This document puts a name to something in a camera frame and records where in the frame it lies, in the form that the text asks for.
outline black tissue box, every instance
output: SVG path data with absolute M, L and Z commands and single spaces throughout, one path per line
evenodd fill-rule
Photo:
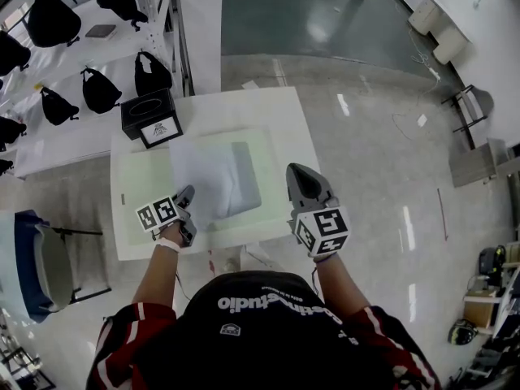
M 131 140 L 140 137 L 147 149 L 183 134 L 169 89 L 122 102 L 121 125 Z

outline gray floor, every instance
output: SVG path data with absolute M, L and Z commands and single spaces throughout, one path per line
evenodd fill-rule
M 449 155 L 464 143 L 451 133 L 457 120 L 452 110 L 440 106 L 440 91 L 419 97 L 430 80 L 329 58 L 276 59 L 287 84 L 297 88 L 322 173 L 352 220 L 353 236 L 341 252 L 343 261 L 370 302 L 404 323 L 445 383 L 483 342 L 479 336 L 457 347 L 446 337 L 462 314 L 462 297 L 479 251 L 513 238 L 506 183 L 453 187 Z M 223 90 L 240 89 L 249 80 L 260 87 L 279 86 L 280 73 L 273 65 L 273 57 L 266 55 L 224 57 Z M 338 104 L 338 93 L 349 106 L 348 116 Z M 417 119 L 422 114 L 427 123 L 420 128 Z M 113 292 L 52 314 L 40 325 L 22 323 L 14 315 L 8 319 L 20 343 L 41 357 L 44 372 L 58 388 L 84 388 L 102 318 L 131 301 L 147 266 L 147 261 L 117 260 L 110 160 L 60 167 L 25 182 L 3 176 L 0 208 L 32 208 L 53 224 L 101 228 L 105 234 L 101 242 L 84 236 L 67 245 L 76 283 L 95 290 L 108 281 Z M 310 282 L 313 264 L 293 237 L 259 247 L 286 271 Z M 230 255 L 236 250 L 181 257 L 179 274 L 186 294 L 191 297 L 213 278 L 210 258 L 218 275 Z M 187 303 L 177 287 L 177 314 Z
M 430 76 L 397 0 L 223 0 L 222 54 L 292 54 L 351 59 Z M 435 44 L 412 32 L 442 84 L 459 79 L 435 61 Z

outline small box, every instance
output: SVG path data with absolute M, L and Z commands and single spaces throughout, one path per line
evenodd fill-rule
M 147 149 L 183 134 L 169 89 L 121 103 L 121 125 L 131 140 L 140 137 Z
M 334 254 L 345 247 L 350 237 L 350 222 L 344 206 L 301 213 L 294 234 L 311 257 Z

